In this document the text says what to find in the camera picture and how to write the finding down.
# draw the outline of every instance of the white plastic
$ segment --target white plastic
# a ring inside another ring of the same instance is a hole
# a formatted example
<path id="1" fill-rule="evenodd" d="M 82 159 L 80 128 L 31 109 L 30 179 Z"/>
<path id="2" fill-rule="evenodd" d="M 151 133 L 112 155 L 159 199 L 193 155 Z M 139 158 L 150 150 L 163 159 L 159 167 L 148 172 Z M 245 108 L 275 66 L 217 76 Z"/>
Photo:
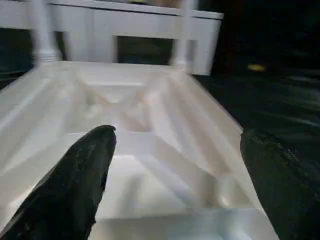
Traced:
<path id="1" fill-rule="evenodd" d="M 87 131 L 117 145 L 90 235 L 276 240 L 240 153 L 242 129 L 169 66 L 57 62 L 0 94 L 0 221 Z"/>

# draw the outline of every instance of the dark floor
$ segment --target dark floor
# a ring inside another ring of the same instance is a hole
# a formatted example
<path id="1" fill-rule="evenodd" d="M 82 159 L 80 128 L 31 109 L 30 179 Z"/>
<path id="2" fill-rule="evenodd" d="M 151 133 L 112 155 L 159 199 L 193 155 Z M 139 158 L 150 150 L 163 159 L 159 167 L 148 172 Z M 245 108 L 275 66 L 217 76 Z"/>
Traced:
<path id="1" fill-rule="evenodd" d="M 244 127 L 285 140 L 299 158 L 320 156 L 320 76 L 195 76 Z"/>

